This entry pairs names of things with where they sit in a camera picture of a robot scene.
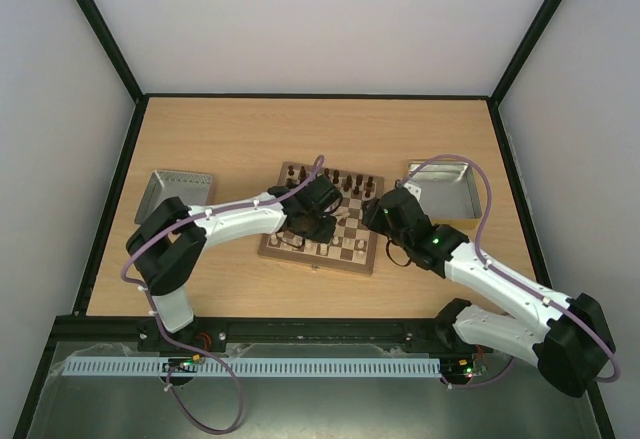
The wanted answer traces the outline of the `white rook piece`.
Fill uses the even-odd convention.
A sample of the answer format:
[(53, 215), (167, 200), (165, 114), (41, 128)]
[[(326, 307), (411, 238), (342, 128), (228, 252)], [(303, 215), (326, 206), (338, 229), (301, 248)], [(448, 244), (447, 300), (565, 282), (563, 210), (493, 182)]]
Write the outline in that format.
[(362, 262), (366, 260), (366, 252), (362, 250), (356, 250), (354, 252), (354, 260), (356, 262)]

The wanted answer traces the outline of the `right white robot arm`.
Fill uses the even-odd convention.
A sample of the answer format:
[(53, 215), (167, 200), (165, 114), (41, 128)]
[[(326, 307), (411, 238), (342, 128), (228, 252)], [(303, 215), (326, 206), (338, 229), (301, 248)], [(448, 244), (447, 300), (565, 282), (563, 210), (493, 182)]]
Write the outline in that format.
[(486, 346), (537, 368), (555, 389), (581, 397), (613, 363), (615, 344), (597, 300), (571, 298), (509, 269), (466, 234), (434, 224), (416, 197), (395, 188), (363, 204), (363, 225), (400, 247), (410, 263), (463, 285), (502, 309), (494, 314), (455, 299), (436, 326), (445, 349)]

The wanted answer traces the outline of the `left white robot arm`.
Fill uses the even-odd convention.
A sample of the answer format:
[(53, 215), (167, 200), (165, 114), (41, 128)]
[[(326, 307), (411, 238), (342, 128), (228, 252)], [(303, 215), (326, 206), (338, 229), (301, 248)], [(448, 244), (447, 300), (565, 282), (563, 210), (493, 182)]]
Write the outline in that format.
[(150, 300), (151, 314), (166, 332), (176, 333), (195, 319), (185, 284), (203, 251), (279, 232), (327, 244), (337, 224), (330, 209), (341, 201), (339, 189), (323, 175), (292, 189), (273, 186), (252, 198), (213, 206), (187, 206), (170, 197), (129, 238), (121, 278), (137, 284)]

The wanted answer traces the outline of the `wooden chess board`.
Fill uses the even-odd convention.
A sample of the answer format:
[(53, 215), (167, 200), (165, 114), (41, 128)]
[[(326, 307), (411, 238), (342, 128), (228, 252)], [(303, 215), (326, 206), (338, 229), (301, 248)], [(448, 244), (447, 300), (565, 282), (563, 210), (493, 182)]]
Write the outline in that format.
[[(337, 225), (333, 237), (324, 244), (289, 232), (272, 233), (261, 238), (258, 255), (301, 263), (315, 269), (330, 268), (369, 276), (374, 269), (377, 235), (362, 224), (362, 209), (365, 201), (382, 196), (384, 179), (327, 167), (322, 168), (321, 173), (332, 180), (343, 196), (341, 205), (334, 212)], [(356, 247), (358, 240), (364, 240), (363, 249)], [(366, 252), (365, 261), (354, 260), (356, 250)]]

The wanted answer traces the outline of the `right metal tray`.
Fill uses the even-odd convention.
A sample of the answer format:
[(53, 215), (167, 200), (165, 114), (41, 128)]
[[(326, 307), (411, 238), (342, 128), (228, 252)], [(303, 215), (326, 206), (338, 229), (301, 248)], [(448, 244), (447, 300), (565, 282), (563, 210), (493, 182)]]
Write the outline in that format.
[(418, 202), (432, 223), (468, 231), (479, 224), (483, 210), (473, 169), (467, 162), (435, 161), (409, 181), (421, 187)]

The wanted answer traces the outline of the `metal tray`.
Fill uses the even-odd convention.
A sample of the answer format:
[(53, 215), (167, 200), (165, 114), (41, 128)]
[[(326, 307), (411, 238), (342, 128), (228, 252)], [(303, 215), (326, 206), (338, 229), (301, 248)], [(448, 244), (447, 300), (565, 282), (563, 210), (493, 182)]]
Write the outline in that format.
[(483, 210), (473, 169), (467, 162), (435, 161), (409, 181), (421, 187), (418, 202), (432, 223), (468, 231), (479, 224)]
[(214, 177), (210, 174), (154, 170), (139, 203), (134, 223), (141, 225), (167, 198), (178, 197), (186, 205), (203, 206), (213, 196)]

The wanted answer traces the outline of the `left metal tray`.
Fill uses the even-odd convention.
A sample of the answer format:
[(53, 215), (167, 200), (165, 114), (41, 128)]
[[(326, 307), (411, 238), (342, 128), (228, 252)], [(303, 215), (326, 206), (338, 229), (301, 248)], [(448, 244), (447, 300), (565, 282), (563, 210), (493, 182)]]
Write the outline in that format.
[(141, 225), (167, 198), (178, 197), (186, 205), (203, 206), (213, 196), (214, 177), (210, 174), (154, 170), (139, 203), (134, 223)]

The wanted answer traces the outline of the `black mounting rail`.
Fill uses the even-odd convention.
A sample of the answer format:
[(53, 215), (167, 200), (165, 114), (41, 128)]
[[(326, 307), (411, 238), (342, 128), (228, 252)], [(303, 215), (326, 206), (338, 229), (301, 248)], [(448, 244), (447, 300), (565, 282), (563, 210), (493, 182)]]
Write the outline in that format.
[(474, 345), (444, 338), (434, 319), (197, 318), (170, 337), (223, 352), (232, 344), (372, 344), (437, 357), (471, 355)]

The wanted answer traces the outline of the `black cage frame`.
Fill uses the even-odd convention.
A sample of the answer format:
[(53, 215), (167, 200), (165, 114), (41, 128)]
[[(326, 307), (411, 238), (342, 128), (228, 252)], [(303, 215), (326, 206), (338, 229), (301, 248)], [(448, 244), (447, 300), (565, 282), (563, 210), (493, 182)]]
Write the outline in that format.
[[(42, 397), (42, 391), (44, 389), (45, 374), (52, 364), (53, 349), (56, 345), (61, 342), (69, 342), (72, 339), (79, 338), (81, 335), (86, 335), (90, 339), (96, 339), (99, 336), (105, 336), (108, 339), (131, 337), (133, 331), (133, 320), (130, 317), (99, 317), (97, 319), (89, 319), (86, 316), (86, 308), (95, 284), (98, 262), (103, 257), (106, 247), (107, 233), (115, 217), (116, 204), (120, 199), (124, 187), (125, 174), (130, 167), (134, 148), (141, 130), (143, 115), (153, 96), (140, 89), (95, 0), (75, 1), (111, 61), (127, 92), (133, 99), (135, 108), (118, 159), (115, 174), (111, 181), (96, 237), (89, 254), (88, 263), (76, 295), (73, 311), (69, 315), (57, 317), (54, 322), (52, 332), (47, 340), (14, 431), (14, 435), (17, 438), (27, 437), (32, 428), (36, 407)], [(537, 279), (541, 280), (544, 285), (550, 283), (550, 278), (534, 229), (531, 212), (525, 203), (524, 188), (516, 171), (516, 160), (511, 146), (508, 143), (504, 123), (499, 113), (499, 105), (506, 97), (509, 89), (524, 67), (531, 52), (534, 50), (534, 47), (537, 45), (562, 1), (563, 0), (543, 1), (493, 93), (490, 95), (481, 95), (478, 98), (479, 101), (486, 103), (488, 106), (514, 204), (524, 233), (528, 252), (534, 266), (534, 272)]]

